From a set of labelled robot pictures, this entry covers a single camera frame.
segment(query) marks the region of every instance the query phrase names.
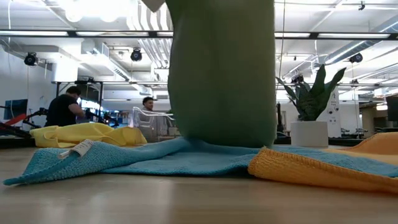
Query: table surface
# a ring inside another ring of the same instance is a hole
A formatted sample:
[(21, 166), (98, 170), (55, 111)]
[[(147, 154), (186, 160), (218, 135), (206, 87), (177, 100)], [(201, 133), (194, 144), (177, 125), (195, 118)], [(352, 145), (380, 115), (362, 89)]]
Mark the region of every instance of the table surface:
[[(0, 150), (0, 179), (35, 149)], [(259, 179), (95, 174), (0, 185), (0, 223), (398, 223), (398, 196)]]

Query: blue towel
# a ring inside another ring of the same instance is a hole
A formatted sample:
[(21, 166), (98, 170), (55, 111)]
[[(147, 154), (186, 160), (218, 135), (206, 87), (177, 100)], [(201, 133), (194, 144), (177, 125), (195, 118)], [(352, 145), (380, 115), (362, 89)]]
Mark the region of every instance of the blue towel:
[[(398, 167), (367, 158), (333, 154), (316, 149), (274, 147), (276, 151), (311, 157), (337, 166), (371, 174), (398, 176)], [(126, 149), (95, 142), (80, 157), (72, 152), (66, 159), (58, 155), (66, 149), (39, 149), (25, 172), (4, 181), (5, 185), (33, 184), (62, 180), (92, 173), (151, 175), (226, 175), (247, 172), (260, 149), (215, 146), (185, 138)]]

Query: ceiling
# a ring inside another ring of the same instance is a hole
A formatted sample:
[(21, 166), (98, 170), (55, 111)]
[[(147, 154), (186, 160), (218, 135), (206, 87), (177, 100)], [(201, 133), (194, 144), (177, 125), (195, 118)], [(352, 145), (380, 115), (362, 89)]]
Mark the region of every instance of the ceiling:
[[(135, 7), (119, 7), (106, 5), (108, 12), (117, 12), (118, 18), (114, 22), (104, 22), (96, 16), (86, 16), (78, 22), (71, 22), (66, 18), (66, 7), (60, 1), (67, 0), (0, 0), (0, 29), (76, 29), (76, 30), (172, 30), (172, 23), (167, 6), (152, 14), (146, 6), (136, 0), (113, 0), (113, 5), (122, 5), (127, 2), (136, 3)], [(98, 6), (104, 1), (96, 1)], [(297, 32), (378, 32), (377, 27), (394, 16), (397, 16), (398, 1), (396, 0), (366, 0), (366, 7), (359, 11), (361, 1), (357, 0), (275, 0), (275, 29), (277, 31)], [(115, 74), (100, 63), (84, 61), (81, 57), (81, 43), (83, 39), (71, 38), (12, 38), (14, 50), (21, 51), (24, 45), (54, 45), (68, 52), (80, 61), (86, 69), (80, 69), (80, 75), (92, 75), (105, 80), (114, 80)], [(135, 74), (140, 80), (167, 81), (167, 67), (171, 39), (97, 39), (109, 47), (109, 56), (133, 77)], [(282, 54), (276, 62), (276, 74), (286, 80), (295, 73), (306, 75), (307, 79), (313, 78), (311, 63), (305, 63), (312, 55), (322, 63), (321, 57), (336, 52), (350, 44), (347, 40), (276, 40), (276, 57)], [(361, 51), (363, 62), (352, 64), (340, 61), (327, 66), (330, 73), (339, 68), (348, 67), (344, 82), (348, 83), (356, 77), (372, 75), (374, 71), (397, 63), (398, 42), (384, 41)], [(143, 58), (140, 62), (133, 62), (129, 56), (134, 47), (140, 47)], [(155, 68), (163, 67), (161, 72)], [(161, 73), (154, 78), (153, 72)], [(397, 70), (390, 69), (363, 79), (366, 83), (397, 83)], [(130, 87), (112, 85), (106, 89), (130, 90)]]

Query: green cloth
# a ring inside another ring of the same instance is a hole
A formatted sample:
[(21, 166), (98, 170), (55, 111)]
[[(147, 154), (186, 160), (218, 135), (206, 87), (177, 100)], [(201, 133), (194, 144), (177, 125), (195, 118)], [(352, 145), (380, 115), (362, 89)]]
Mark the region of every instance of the green cloth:
[(174, 25), (169, 94), (181, 134), (225, 146), (270, 146), (276, 132), (274, 2), (166, 3)]

